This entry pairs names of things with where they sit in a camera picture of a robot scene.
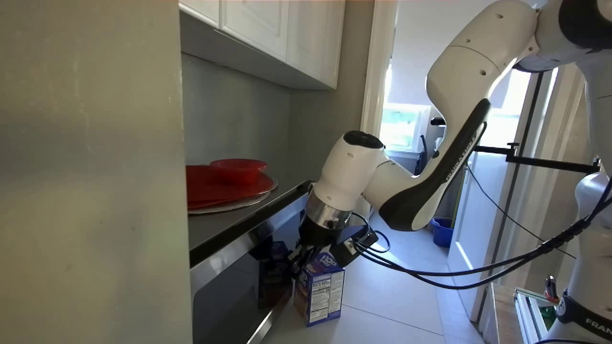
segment upper cabinet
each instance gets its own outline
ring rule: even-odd
[[[344,0],[180,0],[182,51],[300,91],[337,87]]]
[[[180,0],[180,10],[209,24],[218,28],[220,20],[220,0]]]
[[[287,0],[224,0],[222,31],[277,58],[287,58]]]
[[[291,0],[289,9],[289,66],[335,89],[344,0]]]

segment box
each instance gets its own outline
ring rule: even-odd
[[[344,270],[337,267],[329,253],[319,253],[298,274],[295,307],[306,320],[308,328],[339,320],[342,311],[342,293]]]

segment wire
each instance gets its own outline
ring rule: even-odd
[[[373,230],[373,228],[369,226],[369,223],[367,223],[360,213],[350,213],[350,215],[356,217],[356,219],[360,219],[360,221],[363,223],[363,228]],[[379,255],[388,253],[388,251],[390,251],[390,240],[388,240],[383,232],[379,232],[379,230],[373,230],[373,232],[375,232],[379,238],[383,238],[386,249],[379,251],[379,249],[371,249],[371,247],[369,247],[369,251],[379,253]]]
[[[400,265],[396,265],[392,261],[386,261],[386,259],[379,257],[375,251],[365,249],[362,246],[356,246],[356,249],[365,261],[371,261],[371,263],[375,263],[379,267],[384,267],[388,270],[404,272],[404,274],[407,274],[407,276],[411,276],[411,278],[415,278],[419,282],[425,282],[428,286],[434,286],[434,288],[440,288],[440,289],[451,289],[451,291],[474,289],[474,288],[488,286],[488,284],[492,284],[492,282],[495,282],[495,280],[518,270],[520,267],[524,267],[524,265],[528,265],[528,263],[532,263],[532,261],[536,261],[536,259],[539,259],[539,257],[543,257],[543,255],[566,246],[568,242],[572,242],[576,236],[580,236],[583,230],[587,230],[591,226],[591,221],[599,213],[603,213],[608,205],[612,205],[612,200],[606,200],[610,196],[610,192],[612,192],[612,181],[608,181],[608,186],[606,186],[604,194],[601,196],[601,200],[597,202],[593,213],[587,219],[574,223],[568,230],[564,230],[562,234],[555,236],[553,240],[541,244],[532,253],[526,253],[526,255],[520,255],[520,257],[515,257],[515,259],[509,259],[509,261],[503,261],[503,263],[497,263],[497,265],[492,265],[492,267],[484,267],[484,268],[478,268],[478,270],[450,272],[450,274],[417,272],[417,270],[407,270],[407,268],[404,268],[404,267],[400,267]],[[356,215],[356,217],[363,223],[363,226],[369,228],[369,223],[363,217],[360,217],[360,215]],[[501,268],[501,267],[509,267],[509,268],[505,268],[499,274],[494,274],[490,278],[486,278],[486,280],[480,280],[478,284],[471,284],[471,286],[446,286],[446,284],[438,284],[438,282],[423,278],[423,276],[430,276],[430,278],[471,276],[471,274],[478,274],[478,272],[490,272],[490,270],[495,270],[495,268]]]
[[[451,289],[451,291],[465,291],[465,289],[474,289],[474,288],[488,286],[488,284],[492,284],[492,282],[495,282],[495,280],[499,280],[499,278],[503,278],[503,276],[507,276],[507,274],[511,274],[511,272],[515,272],[515,270],[518,270],[520,267],[524,267],[524,265],[530,263],[530,261],[520,261],[520,263],[516,263],[515,267],[503,270],[501,274],[490,276],[488,280],[480,280],[478,284],[471,284],[471,286],[446,286],[446,284],[438,284],[438,282],[427,280],[427,278],[423,278],[421,274],[417,274],[417,272],[413,272],[413,270],[406,270],[406,268],[402,268],[402,267],[398,267],[398,265],[394,265],[394,263],[388,263],[388,261],[384,261],[384,259],[381,259],[381,257],[375,257],[375,255],[371,255],[371,253],[367,253],[367,251],[362,251],[362,257],[363,257],[365,261],[371,261],[371,263],[379,265],[379,267],[384,267],[384,268],[390,268],[390,270],[396,270],[396,272],[404,272],[404,274],[407,274],[407,276],[411,276],[411,278],[415,278],[415,280],[419,280],[419,282],[425,282],[425,284],[428,284],[428,286],[434,286],[434,288],[440,288],[440,289]]]
[[[467,167],[467,173],[471,175],[471,179],[474,181],[476,188],[480,190],[480,194],[507,219],[511,221],[515,226],[518,226],[520,230],[524,230],[526,234],[530,234],[532,238],[536,238],[539,244],[543,244],[545,240],[539,238],[536,232],[528,230],[526,226],[522,226],[518,221],[515,221],[507,211],[503,211],[494,198],[490,198],[490,194],[482,188],[480,181],[474,177],[474,171],[471,167]],[[570,257],[572,261],[576,261],[574,255],[557,249],[559,253]]]
[[[363,223],[363,226],[371,228],[369,223],[367,223],[363,217],[360,217],[358,213],[352,213],[352,215],[354,215],[356,219],[360,219],[360,221]],[[379,232],[379,230],[375,230],[375,234],[379,234],[379,236],[386,242],[386,247],[388,247],[386,251],[375,251],[375,249],[367,249],[367,247],[358,247],[358,249],[369,251],[369,253],[388,253],[388,251],[390,251],[390,242],[388,242],[388,238],[386,238],[383,232]],[[503,268],[503,267],[509,267],[509,265],[526,261],[526,259],[530,259],[530,257],[532,257],[532,253],[526,253],[526,255],[520,255],[520,257],[515,257],[515,259],[509,259],[509,261],[501,261],[501,263],[495,263],[495,265],[484,267],[484,268],[463,270],[463,272],[450,272],[450,274],[444,274],[444,272],[419,272],[419,270],[409,270],[409,272],[411,272],[411,274],[417,274],[417,276],[430,276],[430,278],[474,276],[474,274],[480,274],[480,272],[490,272],[490,270],[495,270],[495,268]]]

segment white wall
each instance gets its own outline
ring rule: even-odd
[[[176,3],[2,3],[0,343],[191,343]]]
[[[371,20],[371,0],[346,0],[339,89],[293,95],[289,146],[297,182],[318,179],[333,144],[360,129]]]
[[[287,181],[291,93],[191,56],[182,75],[188,165],[251,158]]]

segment white cabinet door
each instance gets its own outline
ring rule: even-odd
[[[182,12],[218,28],[220,0],[180,0],[178,7]]]
[[[289,66],[337,87],[344,0],[291,0]]]
[[[287,0],[224,0],[222,31],[285,62]]]

